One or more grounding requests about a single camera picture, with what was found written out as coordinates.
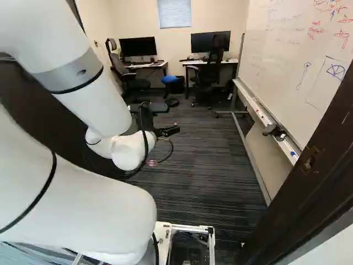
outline blue marker drawing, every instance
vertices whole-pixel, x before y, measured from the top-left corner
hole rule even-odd
[[[346,69],[342,65],[331,65],[330,68],[326,70],[326,73],[336,77],[339,80],[343,80]]]
[[[332,21],[333,16],[335,15],[335,11],[336,11],[336,10],[333,10],[333,11],[331,12],[331,18],[330,18],[330,21]]]
[[[311,63],[310,63],[310,62],[304,63],[304,72],[303,72],[303,75],[302,75],[302,79],[300,80],[300,83],[297,85],[297,90],[300,89],[300,86],[301,86],[302,83],[303,83],[305,74],[307,73],[309,66],[311,66]]]

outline blue stool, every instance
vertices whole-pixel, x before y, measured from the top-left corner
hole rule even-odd
[[[179,80],[179,78],[176,76],[164,76],[162,78],[162,83],[165,84],[165,94],[163,98],[166,100],[164,102],[170,107],[176,107],[179,105],[179,101],[176,98],[167,98],[170,93],[170,85],[177,80]]]

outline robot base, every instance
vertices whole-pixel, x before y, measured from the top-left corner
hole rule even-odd
[[[193,265],[193,264],[209,264],[215,265],[215,229],[212,226],[190,226],[190,225],[176,225],[168,222],[156,222],[154,228],[154,234],[156,235],[159,249],[159,265]],[[183,245],[188,246],[190,241],[196,242],[201,245],[205,251],[199,252],[197,256],[201,261],[194,260],[190,255],[181,257],[180,246],[177,246],[178,239],[181,237],[184,241]],[[173,262],[174,257],[178,257],[176,262]]]

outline whiteboard tray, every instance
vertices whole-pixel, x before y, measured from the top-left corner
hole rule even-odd
[[[272,118],[272,116],[265,110],[261,103],[258,102],[258,100],[251,94],[251,92],[249,92],[249,90],[239,79],[233,79],[233,82],[238,88],[238,93],[241,93],[244,99],[247,101],[244,102],[244,105],[247,107],[250,106],[254,110],[254,113],[256,113],[264,126],[276,124],[275,119]],[[288,135],[285,137],[284,141],[278,142],[276,139],[275,141],[283,153],[286,155],[289,162],[294,166],[301,155],[300,149]]]

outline black cable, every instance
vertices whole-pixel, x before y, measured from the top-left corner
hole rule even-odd
[[[148,77],[150,77],[154,72],[156,72],[157,69],[153,70],[152,73],[150,73],[148,76],[145,77],[145,79],[147,79]]]
[[[160,163],[164,162],[165,160],[167,160],[168,158],[170,158],[170,156],[172,155],[172,153],[173,153],[173,151],[174,151],[174,145],[173,145],[172,141],[166,140],[166,139],[163,139],[163,138],[159,138],[159,139],[169,142],[169,143],[170,143],[170,146],[172,147],[172,149],[169,151],[169,154],[168,154],[165,158],[163,158],[163,159],[157,161],[158,164],[160,164]]]
[[[102,172],[103,169],[101,167],[97,167],[95,165],[95,163],[90,160],[88,154],[85,152],[84,149],[90,150],[90,148],[86,145],[85,139],[83,139],[83,141],[82,141],[82,144],[83,144],[83,147],[84,147],[84,149],[82,150],[83,160],[95,173],[103,174],[103,175],[109,175],[109,176],[117,175],[117,177],[119,177],[118,180],[124,181],[125,179],[131,178],[132,176],[137,174],[144,167],[144,165],[146,164],[146,161],[147,161],[147,157],[148,157],[148,141],[147,141],[147,136],[146,136],[146,132],[145,132],[145,129],[144,129],[144,126],[143,126],[142,115],[141,115],[142,114],[141,109],[143,107],[143,104],[145,104],[145,102],[141,103],[141,106],[140,106],[140,123],[141,123],[143,141],[144,141],[144,144],[145,144],[145,157],[144,157],[143,161],[141,162],[140,166],[138,167],[138,169],[132,171],[129,174],[124,174],[124,173],[120,172],[118,169],[115,169],[115,168],[113,168],[111,170],[108,170],[108,171],[105,171],[105,172]]]
[[[159,250],[158,250],[158,242],[156,239],[156,235],[153,233],[152,234],[152,239],[153,239],[153,245],[154,245],[154,254],[155,254],[155,259],[156,259],[156,265],[159,265]]]
[[[142,167],[144,167],[144,165],[146,164],[146,161],[147,161],[147,157],[148,157],[148,140],[147,140],[145,128],[143,127],[142,112],[141,112],[141,109],[142,109],[144,104],[145,104],[145,102],[141,103],[140,109],[139,109],[139,114],[140,114],[140,123],[141,123],[143,141],[145,143],[145,157],[144,157],[143,161],[141,162],[140,166],[138,167],[138,169],[136,169],[135,171],[133,171],[132,173],[130,173],[128,175],[125,175],[124,176],[125,178],[130,178],[130,177],[134,176],[135,174],[137,174],[139,171],[141,171]]]

